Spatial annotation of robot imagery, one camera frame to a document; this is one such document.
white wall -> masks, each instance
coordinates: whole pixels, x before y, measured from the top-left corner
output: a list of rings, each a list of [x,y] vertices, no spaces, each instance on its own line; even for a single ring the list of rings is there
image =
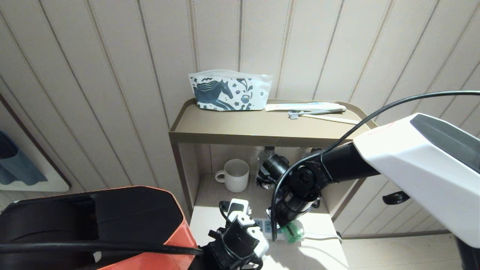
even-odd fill
[[[366,112],[412,94],[478,89],[478,3],[3,0],[0,93],[71,192],[144,184],[171,190],[185,205],[168,129],[192,98],[187,73],[272,74],[271,98],[343,100]],[[413,102],[377,121],[414,111],[480,132],[479,99],[471,97]],[[212,157],[212,148],[197,146],[197,155]],[[208,172],[201,163],[212,171],[212,160],[199,162]],[[341,232],[425,230],[432,219],[415,205],[376,205],[393,187],[372,181],[352,198],[362,204],[337,218]],[[410,218],[424,224],[400,228]]]

